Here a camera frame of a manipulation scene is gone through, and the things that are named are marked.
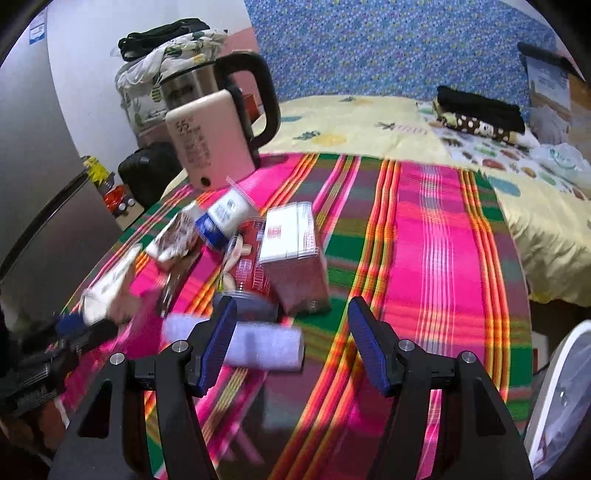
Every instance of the blue gripper pad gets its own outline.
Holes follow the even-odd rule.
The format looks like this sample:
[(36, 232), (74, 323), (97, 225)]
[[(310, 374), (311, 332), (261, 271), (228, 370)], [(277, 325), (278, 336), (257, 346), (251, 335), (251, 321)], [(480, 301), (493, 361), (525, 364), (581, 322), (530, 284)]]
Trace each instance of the blue gripper pad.
[(384, 348), (391, 345), (391, 340), (386, 338), (387, 332), (375, 319), (371, 310), (362, 297), (354, 297), (347, 308), (349, 330), (357, 344), (357, 349), (363, 360), (369, 381), (385, 397), (391, 395), (392, 382), (388, 378), (388, 361), (391, 361), (391, 352), (384, 352)]
[(223, 304), (225, 302), (223, 300), (225, 298), (229, 297), (224, 297), (219, 303), (219, 308), (223, 308), (223, 311), (219, 314), (217, 325), (201, 358), (201, 377), (197, 385), (201, 395), (205, 395), (208, 389), (216, 384), (217, 377), (222, 369), (222, 363), (230, 346), (230, 340), (232, 340), (236, 328), (238, 313), (236, 300), (229, 298), (224, 308)]

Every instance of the kettle handle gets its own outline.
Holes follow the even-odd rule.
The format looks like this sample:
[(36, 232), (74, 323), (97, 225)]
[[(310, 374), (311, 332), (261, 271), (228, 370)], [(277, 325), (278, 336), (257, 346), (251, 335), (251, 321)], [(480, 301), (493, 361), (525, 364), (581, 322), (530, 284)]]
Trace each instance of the kettle handle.
[(281, 112), (267, 62), (253, 51), (235, 51), (219, 57), (215, 62), (215, 69), (216, 75), (220, 77), (229, 77), (232, 73), (245, 70), (252, 73), (261, 96), (267, 124), (259, 135), (251, 139), (250, 147), (257, 150), (269, 143), (281, 125)]

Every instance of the blue label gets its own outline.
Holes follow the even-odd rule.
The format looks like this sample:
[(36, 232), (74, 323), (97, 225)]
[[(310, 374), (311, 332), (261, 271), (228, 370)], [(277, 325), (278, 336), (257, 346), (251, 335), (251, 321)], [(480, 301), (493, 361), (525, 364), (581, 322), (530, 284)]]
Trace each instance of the blue label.
[(229, 239), (222, 233), (208, 213), (204, 213), (195, 221), (199, 235), (214, 250), (223, 251), (228, 245)]

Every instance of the refrigerator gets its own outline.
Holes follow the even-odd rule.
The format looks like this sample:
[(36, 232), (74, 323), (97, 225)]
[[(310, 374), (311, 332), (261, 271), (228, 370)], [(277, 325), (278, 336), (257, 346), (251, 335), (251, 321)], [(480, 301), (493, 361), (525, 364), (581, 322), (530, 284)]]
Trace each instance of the refrigerator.
[(66, 127), (47, 41), (31, 43), (28, 30), (0, 66), (0, 300), (9, 327), (17, 316), (50, 322), (122, 233)]

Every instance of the tissue box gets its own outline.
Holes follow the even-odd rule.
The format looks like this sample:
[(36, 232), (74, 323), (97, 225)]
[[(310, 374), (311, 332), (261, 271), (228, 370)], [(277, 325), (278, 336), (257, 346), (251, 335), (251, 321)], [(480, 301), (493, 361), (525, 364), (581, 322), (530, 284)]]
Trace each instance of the tissue box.
[(330, 310), (326, 257), (310, 202), (267, 212), (259, 263), (288, 315)]

